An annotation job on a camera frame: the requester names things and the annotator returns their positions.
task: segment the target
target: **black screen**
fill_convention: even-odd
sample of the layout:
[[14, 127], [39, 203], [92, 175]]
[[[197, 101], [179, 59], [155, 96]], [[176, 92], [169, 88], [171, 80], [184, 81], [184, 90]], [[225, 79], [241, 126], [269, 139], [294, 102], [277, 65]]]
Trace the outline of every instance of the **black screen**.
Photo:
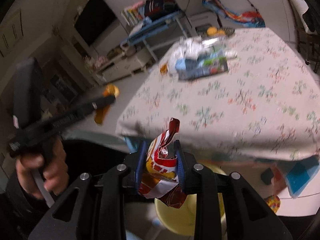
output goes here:
[[91, 45], [115, 19], [116, 15], [104, 0], [89, 0], [75, 28], [84, 41]]

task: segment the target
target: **person's hand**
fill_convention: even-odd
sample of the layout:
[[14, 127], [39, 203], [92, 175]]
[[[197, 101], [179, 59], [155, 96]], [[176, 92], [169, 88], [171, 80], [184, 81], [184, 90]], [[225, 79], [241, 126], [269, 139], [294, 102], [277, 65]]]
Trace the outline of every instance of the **person's hand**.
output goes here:
[[[55, 195], [59, 195], [67, 188], [69, 175], [67, 174], [68, 166], [65, 163], [66, 153], [58, 139], [54, 144], [53, 154], [53, 160], [43, 171], [43, 176], [46, 179], [44, 188]], [[26, 193], [37, 199], [43, 199], [43, 196], [32, 177], [31, 170], [41, 168], [43, 165], [43, 156], [34, 153], [26, 153], [18, 157], [16, 162], [16, 171], [21, 187]]]

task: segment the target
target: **black sleeve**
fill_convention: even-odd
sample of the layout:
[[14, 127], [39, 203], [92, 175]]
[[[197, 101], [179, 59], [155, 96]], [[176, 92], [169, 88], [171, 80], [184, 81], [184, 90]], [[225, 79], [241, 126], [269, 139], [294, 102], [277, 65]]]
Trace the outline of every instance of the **black sleeve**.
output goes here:
[[17, 174], [10, 177], [6, 192], [0, 199], [2, 216], [10, 228], [5, 229], [17, 233], [21, 239], [27, 239], [30, 232], [48, 210], [44, 200], [38, 200], [26, 194], [18, 182]]

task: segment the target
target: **chip bag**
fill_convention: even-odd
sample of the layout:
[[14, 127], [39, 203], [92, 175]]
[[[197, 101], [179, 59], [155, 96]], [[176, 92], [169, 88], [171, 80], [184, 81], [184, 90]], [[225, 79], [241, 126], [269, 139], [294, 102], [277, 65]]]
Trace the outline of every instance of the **chip bag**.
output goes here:
[[139, 189], [139, 193], [145, 198], [158, 198], [167, 206], [175, 208], [182, 206], [187, 195], [179, 186], [177, 156], [169, 153], [166, 146], [175, 133], [179, 132], [179, 126], [180, 121], [172, 118], [169, 129], [150, 144]]

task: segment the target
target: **floral tablecloth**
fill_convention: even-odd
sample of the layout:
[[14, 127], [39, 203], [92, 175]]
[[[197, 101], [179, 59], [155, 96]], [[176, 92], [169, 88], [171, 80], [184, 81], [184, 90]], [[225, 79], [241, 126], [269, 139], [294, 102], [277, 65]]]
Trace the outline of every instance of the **floral tablecloth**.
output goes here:
[[298, 56], [269, 28], [237, 29], [228, 73], [192, 82], [162, 76], [176, 44], [150, 73], [117, 122], [122, 136], [156, 138], [171, 117], [192, 153], [214, 159], [301, 160], [320, 152], [320, 88]]

